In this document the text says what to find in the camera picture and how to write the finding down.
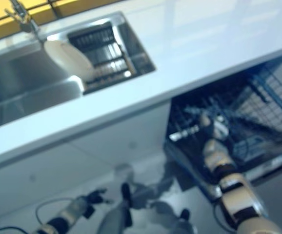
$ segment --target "dishwasher rack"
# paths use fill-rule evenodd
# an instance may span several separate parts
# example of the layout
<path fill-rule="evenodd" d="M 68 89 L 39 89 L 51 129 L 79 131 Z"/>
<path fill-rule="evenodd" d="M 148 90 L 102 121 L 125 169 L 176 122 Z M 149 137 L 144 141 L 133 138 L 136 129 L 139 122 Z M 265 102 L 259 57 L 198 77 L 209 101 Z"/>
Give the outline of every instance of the dishwasher rack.
<path fill-rule="evenodd" d="M 265 64 L 173 99 L 167 140 L 200 168 L 206 140 L 199 124 L 202 112 L 228 127 L 225 144 L 244 171 L 272 157 L 266 146 L 282 144 L 282 83 Z"/>

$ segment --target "white countertop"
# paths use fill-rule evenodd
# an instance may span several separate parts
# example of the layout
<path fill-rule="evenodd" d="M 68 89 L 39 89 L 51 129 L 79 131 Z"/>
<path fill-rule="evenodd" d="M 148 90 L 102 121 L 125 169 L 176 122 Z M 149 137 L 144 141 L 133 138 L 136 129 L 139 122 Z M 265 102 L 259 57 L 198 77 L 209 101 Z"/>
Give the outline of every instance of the white countertop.
<path fill-rule="evenodd" d="M 0 127 L 0 163 L 282 55 L 282 0 L 129 0 L 42 26 L 42 33 L 122 11 L 156 65 L 150 74 Z M 0 54 L 30 43 L 19 33 Z"/>

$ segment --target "black cable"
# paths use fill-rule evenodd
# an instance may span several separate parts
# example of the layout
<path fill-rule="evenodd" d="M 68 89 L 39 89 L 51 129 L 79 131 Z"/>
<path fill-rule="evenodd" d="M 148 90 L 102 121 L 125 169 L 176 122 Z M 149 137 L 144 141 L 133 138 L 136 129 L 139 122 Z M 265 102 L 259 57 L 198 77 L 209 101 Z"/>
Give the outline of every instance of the black cable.
<path fill-rule="evenodd" d="M 231 233 L 231 234 L 235 234 L 236 232 L 235 232 L 234 230 L 227 228 L 225 225 L 223 225 L 223 224 L 220 222 L 220 220 L 219 220 L 219 218 L 218 218 L 218 216 L 217 216 L 217 213 L 216 213 L 216 207 L 218 206 L 218 204 L 219 204 L 219 203 L 217 202 L 217 203 L 215 203 L 215 204 L 213 205 L 213 215 L 214 215 L 215 221 L 216 221 L 217 224 L 218 224 L 223 230 L 225 230 L 226 232 Z"/>
<path fill-rule="evenodd" d="M 3 227 L 3 228 L 0 228 L 0 231 L 5 231 L 5 230 L 9 230 L 9 229 L 17 230 L 17 231 L 19 231 L 21 233 L 28 234 L 28 232 L 25 231 L 24 229 L 19 228 L 19 227 L 15 227 L 15 226 Z"/>
<path fill-rule="evenodd" d="M 38 214 L 39 210 L 40 210 L 42 207 L 44 207 L 44 206 L 46 206 L 46 205 L 49 205 L 49 204 L 52 204 L 52 203 L 55 203 L 55 202 L 59 202 L 59 201 L 72 201 L 72 200 L 73 200 L 73 199 L 70 198 L 70 197 L 62 197 L 62 198 L 56 198 L 56 199 L 52 199 L 52 200 L 49 200 L 49 201 L 45 201 L 45 202 L 39 204 L 39 205 L 36 207 L 36 209 L 35 209 L 35 216 L 36 216 L 36 219 L 37 219 L 38 223 L 39 223 L 40 225 L 43 224 L 42 221 L 40 220 L 39 214 Z"/>

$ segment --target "white cabinet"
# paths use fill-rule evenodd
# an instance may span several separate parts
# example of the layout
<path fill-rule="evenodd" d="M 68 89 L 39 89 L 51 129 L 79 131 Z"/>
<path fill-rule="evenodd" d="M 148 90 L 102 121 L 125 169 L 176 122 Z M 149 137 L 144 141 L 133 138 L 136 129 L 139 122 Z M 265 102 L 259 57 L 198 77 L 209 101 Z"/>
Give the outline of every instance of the white cabinet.
<path fill-rule="evenodd" d="M 166 102 L 134 113 L 70 143 L 113 166 L 134 161 L 162 148 L 169 107 Z"/>
<path fill-rule="evenodd" d="M 0 169 L 0 215 L 109 172 L 95 155 L 66 142 Z"/>

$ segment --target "sink basin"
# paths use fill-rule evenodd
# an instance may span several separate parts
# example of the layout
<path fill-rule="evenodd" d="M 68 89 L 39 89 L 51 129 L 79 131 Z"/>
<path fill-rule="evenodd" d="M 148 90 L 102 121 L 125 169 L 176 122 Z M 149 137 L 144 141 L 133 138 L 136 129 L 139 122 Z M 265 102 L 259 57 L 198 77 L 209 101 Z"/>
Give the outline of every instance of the sink basin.
<path fill-rule="evenodd" d="M 135 78 L 155 67 L 122 13 L 90 20 L 43 40 L 70 42 L 95 67 L 84 84 L 34 43 L 0 56 L 0 126 L 51 106 Z"/>

